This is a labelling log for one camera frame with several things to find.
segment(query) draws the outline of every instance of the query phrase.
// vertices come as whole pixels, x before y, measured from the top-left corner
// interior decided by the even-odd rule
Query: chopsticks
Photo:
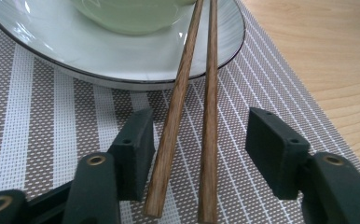
[[[189,25],[187,42],[174,83],[172,99],[145,200],[144,213],[147,216],[162,216],[202,5],[203,0],[197,0]],[[198,221],[202,223],[217,222],[217,0],[211,0],[209,18],[198,208]]]
[[[203,0],[197,0],[194,6],[191,24],[188,28],[186,44],[184,45],[182,58],[177,71],[177,78],[174,82],[172,99],[163,125],[162,135],[159,140],[158,154],[155,160],[153,174],[150,179],[147,197],[145,199],[144,214],[146,216],[162,217],[166,189],[172,170],[174,147],[177,140],[184,101],[186,99],[189,70],[194,54],[202,5]]]
[[[209,15],[198,206],[200,223],[217,222],[217,0],[210,0]]]

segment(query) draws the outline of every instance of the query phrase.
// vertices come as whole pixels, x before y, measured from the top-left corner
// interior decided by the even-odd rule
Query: striped placemat
[[[311,144],[360,162],[250,12],[243,47],[219,71],[219,222],[303,223],[300,200],[279,201],[244,150],[249,106],[277,114]],[[121,202],[123,223],[195,223],[204,80],[188,87],[162,219],[142,203]],[[77,161],[107,151],[131,115],[154,109],[155,146],[171,91],[119,91],[95,86],[40,62],[0,31],[0,190],[29,199],[73,178]]]

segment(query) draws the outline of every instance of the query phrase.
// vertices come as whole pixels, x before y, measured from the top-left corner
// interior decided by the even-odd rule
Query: woven placemat
[[[303,223],[300,200],[279,201],[244,150],[249,106],[277,114],[312,145],[360,162],[241,1],[241,51],[219,70],[219,222]],[[204,80],[191,83],[162,219],[121,202],[123,223],[196,223]],[[29,199],[73,178],[77,161],[107,151],[127,118],[154,109],[155,146],[171,91],[119,91],[65,76],[0,31],[0,190]]]

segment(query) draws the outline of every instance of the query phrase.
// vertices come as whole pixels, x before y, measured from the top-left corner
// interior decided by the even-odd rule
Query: plate rim
[[[218,69],[226,66],[228,63],[230,63],[235,57],[236,55],[239,53],[239,51],[241,50],[243,44],[244,44],[244,39],[245,39],[245,36],[246,36],[246,24],[245,24],[245,20],[243,18],[243,14],[242,14],[242,10],[239,6],[239,3],[238,1],[236,0],[231,0],[235,3],[238,11],[241,13],[241,16],[242,16],[242,41],[241,41],[241,44],[237,47],[237,49],[232,53],[232,55],[230,57],[228,57],[223,63],[221,63],[220,65],[218,65]],[[81,70],[81,69],[78,69],[76,67],[73,67],[73,66],[70,66],[66,63],[62,63],[60,61],[57,61],[51,57],[49,57],[48,55],[30,47],[29,45],[27,45],[26,43],[22,42],[20,39],[18,39],[16,36],[14,36],[8,29],[6,29],[6,27],[4,25],[2,25],[2,23],[0,22],[0,30],[5,33],[8,37],[10,37],[15,43],[17,43],[18,45],[20,45],[21,47],[27,49],[28,51],[32,52],[35,56],[37,56],[39,59],[43,59],[43,61],[47,61],[49,63],[53,63],[54,65],[57,65],[57,66],[60,66],[60,68],[64,68],[64,69],[68,69],[70,70],[71,72],[74,72],[74,73],[78,73],[82,76],[86,76],[86,77],[92,77],[92,78],[99,78],[101,80],[106,80],[106,81],[111,81],[111,82],[115,82],[115,83],[124,83],[124,84],[137,84],[137,85],[170,85],[170,84],[174,84],[175,82],[175,79],[166,79],[166,80],[146,80],[146,81],[143,81],[143,80],[132,80],[132,79],[124,79],[124,78],[117,78],[117,77],[106,77],[106,76],[101,76],[101,75],[98,75],[98,74],[93,74],[91,72],[88,72],[88,71],[84,71],[84,70]],[[203,73],[200,73],[200,74],[196,74],[194,75],[193,77],[190,77],[189,78],[189,81],[192,81],[192,80],[196,80],[196,79],[199,79],[201,77],[205,77],[206,75],[206,71],[203,72]]]

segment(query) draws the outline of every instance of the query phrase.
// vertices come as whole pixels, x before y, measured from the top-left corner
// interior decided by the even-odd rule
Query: table
[[[242,2],[360,158],[360,1]]]

